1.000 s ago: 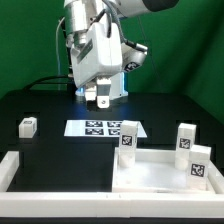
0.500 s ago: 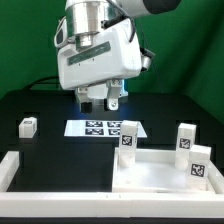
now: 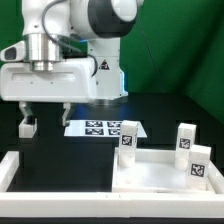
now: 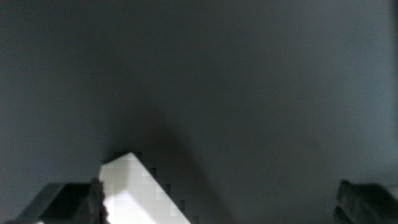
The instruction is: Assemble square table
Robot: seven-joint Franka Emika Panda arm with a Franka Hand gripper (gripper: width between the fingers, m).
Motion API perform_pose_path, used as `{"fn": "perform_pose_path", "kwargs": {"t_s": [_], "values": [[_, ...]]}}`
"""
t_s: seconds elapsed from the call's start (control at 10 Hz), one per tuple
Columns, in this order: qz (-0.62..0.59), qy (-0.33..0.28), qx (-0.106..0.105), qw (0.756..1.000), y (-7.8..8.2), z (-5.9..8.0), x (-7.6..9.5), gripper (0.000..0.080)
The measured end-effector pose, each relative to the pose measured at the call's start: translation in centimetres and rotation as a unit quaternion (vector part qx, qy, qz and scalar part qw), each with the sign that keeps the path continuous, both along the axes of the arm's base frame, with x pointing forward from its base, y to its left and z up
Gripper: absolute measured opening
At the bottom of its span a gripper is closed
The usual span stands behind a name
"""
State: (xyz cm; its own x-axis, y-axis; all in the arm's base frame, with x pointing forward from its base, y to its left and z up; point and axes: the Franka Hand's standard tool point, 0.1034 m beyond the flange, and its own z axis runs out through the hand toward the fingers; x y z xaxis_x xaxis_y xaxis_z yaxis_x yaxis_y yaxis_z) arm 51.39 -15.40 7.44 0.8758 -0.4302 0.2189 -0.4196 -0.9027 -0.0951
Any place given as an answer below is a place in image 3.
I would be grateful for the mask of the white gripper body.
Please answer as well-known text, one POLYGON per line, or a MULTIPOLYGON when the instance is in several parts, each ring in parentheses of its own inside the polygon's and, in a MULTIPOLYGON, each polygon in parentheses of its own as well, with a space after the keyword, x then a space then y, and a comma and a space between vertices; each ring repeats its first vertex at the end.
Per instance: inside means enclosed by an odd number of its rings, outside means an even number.
POLYGON ((87 103, 97 96, 92 58, 56 63, 52 71, 31 71, 28 63, 6 63, 0 70, 5 101, 87 103))

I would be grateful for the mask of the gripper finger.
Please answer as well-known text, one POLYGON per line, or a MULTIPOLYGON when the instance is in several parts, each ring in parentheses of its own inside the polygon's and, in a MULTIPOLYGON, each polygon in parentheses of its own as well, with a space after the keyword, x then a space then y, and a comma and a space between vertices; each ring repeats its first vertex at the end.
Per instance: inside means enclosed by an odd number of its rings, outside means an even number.
POLYGON ((62 125, 65 127, 67 125, 69 125, 69 114, 70 114, 70 110, 71 110, 71 103, 63 103, 63 115, 62 115, 62 125))
POLYGON ((31 109, 31 104, 29 102, 19 102, 19 108, 23 114, 23 123, 27 125, 34 124, 34 115, 31 109))

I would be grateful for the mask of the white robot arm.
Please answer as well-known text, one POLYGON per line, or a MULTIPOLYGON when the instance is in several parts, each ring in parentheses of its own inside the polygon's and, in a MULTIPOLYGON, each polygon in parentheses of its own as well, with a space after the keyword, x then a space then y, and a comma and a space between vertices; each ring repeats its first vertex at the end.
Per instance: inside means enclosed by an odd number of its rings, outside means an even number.
POLYGON ((0 51, 0 98, 17 101, 26 122, 32 102, 73 106, 125 95, 120 39, 144 0, 21 0, 22 40, 0 51))

